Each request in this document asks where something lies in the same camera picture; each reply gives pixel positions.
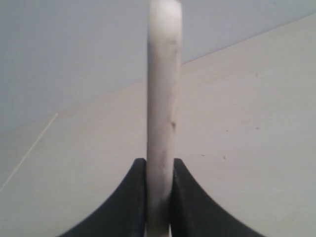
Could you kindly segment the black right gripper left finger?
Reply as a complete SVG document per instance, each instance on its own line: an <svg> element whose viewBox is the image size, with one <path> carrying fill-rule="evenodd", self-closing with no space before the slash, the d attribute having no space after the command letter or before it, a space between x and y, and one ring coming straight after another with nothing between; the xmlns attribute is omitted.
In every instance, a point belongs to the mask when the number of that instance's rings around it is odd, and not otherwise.
<svg viewBox="0 0 316 237"><path fill-rule="evenodd" d="M146 160L137 158L109 198L62 237L142 237L146 224Z"/></svg>

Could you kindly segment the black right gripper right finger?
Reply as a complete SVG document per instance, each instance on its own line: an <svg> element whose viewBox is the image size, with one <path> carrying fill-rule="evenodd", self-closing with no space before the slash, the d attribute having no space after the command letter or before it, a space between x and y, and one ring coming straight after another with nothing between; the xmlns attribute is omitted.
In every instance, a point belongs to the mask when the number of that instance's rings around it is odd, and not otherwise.
<svg viewBox="0 0 316 237"><path fill-rule="evenodd" d="M179 158L174 160L170 214L173 237L262 236L217 204Z"/></svg>

